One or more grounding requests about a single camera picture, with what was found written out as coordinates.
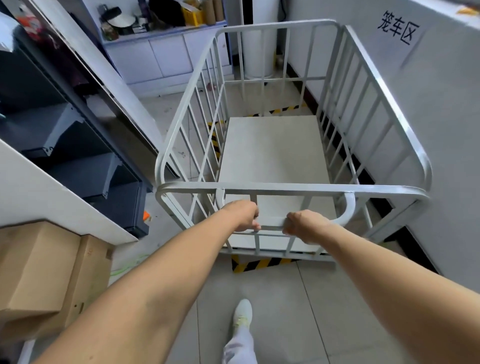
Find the cabinet door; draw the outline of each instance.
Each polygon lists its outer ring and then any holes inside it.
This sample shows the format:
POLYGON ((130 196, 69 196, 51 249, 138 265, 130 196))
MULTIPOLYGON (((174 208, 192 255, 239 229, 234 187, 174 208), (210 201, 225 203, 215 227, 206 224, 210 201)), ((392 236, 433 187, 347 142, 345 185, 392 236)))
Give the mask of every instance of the cabinet door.
MULTIPOLYGON (((192 61, 193 67, 197 65, 197 62, 200 59, 202 52, 204 51, 207 42, 215 36, 215 33, 218 31, 218 28, 214 29, 205 29, 205 30, 197 30, 196 32, 186 33, 183 36, 185 37, 185 44, 187 45, 188 54, 190 56, 190 60, 192 61)), ((226 66, 230 64, 230 60, 228 59, 228 51, 227 51, 227 42, 225 41, 225 34, 221 34, 218 37, 218 53, 220 56, 220 63, 222 66, 226 66)), ((210 53, 207 55, 208 64, 211 64, 210 53)))
POLYGON ((154 39, 150 44, 164 77, 193 71, 182 36, 154 39))
POLYGON ((148 40, 109 45, 105 49, 127 84, 163 77, 148 40))

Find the left arm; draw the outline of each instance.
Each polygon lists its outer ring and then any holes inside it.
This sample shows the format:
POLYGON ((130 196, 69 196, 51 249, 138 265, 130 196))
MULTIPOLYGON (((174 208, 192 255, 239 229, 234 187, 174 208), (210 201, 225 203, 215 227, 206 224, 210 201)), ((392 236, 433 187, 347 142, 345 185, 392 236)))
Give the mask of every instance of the left arm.
POLYGON ((109 287, 35 364, 163 363, 215 259, 255 203, 234 201, 169 240, 109 287))

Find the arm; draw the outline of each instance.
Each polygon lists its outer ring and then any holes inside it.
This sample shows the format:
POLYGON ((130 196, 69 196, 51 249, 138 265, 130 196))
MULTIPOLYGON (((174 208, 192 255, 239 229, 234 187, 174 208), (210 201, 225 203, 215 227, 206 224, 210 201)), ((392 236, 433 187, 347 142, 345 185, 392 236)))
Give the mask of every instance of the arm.
POLYGON ((36 364, 163 363, 221 247, 260 226, 255 203, 227 204, 169 240, 105 291, 36 364))
POLYGON ((422 363, 480 362, 480 295, 332 224, 287 216, 284 233, 321 245, 348 273, 383 326, 422 363))

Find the white shoe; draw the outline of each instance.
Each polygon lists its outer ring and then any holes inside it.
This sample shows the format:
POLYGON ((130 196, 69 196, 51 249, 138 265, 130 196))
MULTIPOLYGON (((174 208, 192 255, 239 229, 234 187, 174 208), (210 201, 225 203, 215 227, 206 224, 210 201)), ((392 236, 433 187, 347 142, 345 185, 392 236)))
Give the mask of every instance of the white shoe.
POLYGON ((250 329, 252 317, 252 304, 249 300, 244 298, 239 302, 237 308, 235 309, 235 313, 233 314, 233 328, 237 330, 239 326, 246 326, 247 329, 250 329))

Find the pant leg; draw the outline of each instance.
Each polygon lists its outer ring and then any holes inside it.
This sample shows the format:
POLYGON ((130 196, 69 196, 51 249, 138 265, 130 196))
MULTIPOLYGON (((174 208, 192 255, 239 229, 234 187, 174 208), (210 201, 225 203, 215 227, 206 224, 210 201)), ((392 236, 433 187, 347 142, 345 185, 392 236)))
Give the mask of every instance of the pant leg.
POLYGON ((223 349, 222 364, 257 364, 253 337, 245 326, 239 326, 223 349))

